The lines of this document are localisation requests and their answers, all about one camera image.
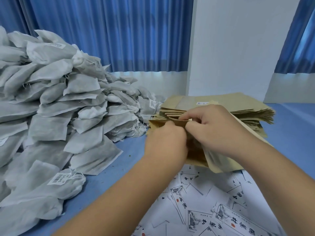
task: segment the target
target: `left hand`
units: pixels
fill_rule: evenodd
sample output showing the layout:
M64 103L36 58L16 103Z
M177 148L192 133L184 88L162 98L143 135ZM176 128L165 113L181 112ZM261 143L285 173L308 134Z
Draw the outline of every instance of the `left hand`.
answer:
M168 121L147 137L144 157L153 158L157 164L175 167L178 172L187 158L186 140L185 129Z

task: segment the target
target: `blue tablecloth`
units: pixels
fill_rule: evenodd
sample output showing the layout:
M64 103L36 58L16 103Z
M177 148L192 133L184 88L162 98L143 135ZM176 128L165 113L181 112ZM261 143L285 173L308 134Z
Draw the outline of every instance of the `blue tablecloth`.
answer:
M262 122L268 135L267 140L315 179L315 104L268 105L276 111L276 115L273 125ZM42 220L22 235L51 235L64 225L132 168L143 155L145 139L146 136L127 138L117 143L124 152L98 176L87 176L81 193L64 203L64 215L54 220Z

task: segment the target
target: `person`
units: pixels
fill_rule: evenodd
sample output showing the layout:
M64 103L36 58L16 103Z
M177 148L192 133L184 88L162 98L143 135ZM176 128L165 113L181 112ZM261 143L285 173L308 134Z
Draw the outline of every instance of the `person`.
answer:
M180 120L200 143L237 161L253 177L288 236L315 234L315 181L247 131L220 105L191 109ZM54 235L130 236L187 157L187 135L167 122L146 139L144 156Z

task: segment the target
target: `curtain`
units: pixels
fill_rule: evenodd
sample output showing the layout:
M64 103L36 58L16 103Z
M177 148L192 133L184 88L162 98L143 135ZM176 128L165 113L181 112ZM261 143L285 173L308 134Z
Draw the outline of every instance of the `curtain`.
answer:
M314 34L315 0L300 0L275 73L315 73Z
M19 0L1 0L0 25L7 32L17 30L30 34Z
M110 71L187 71L193 0L20 0L24 23L49 30Z

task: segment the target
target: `person's left arm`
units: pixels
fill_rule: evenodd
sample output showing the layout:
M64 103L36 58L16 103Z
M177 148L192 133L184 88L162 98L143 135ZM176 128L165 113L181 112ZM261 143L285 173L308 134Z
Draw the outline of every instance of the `person's left arm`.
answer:
M157 197L183 167L186 132L167 122L146 139L139 162L54 235L130 236Z

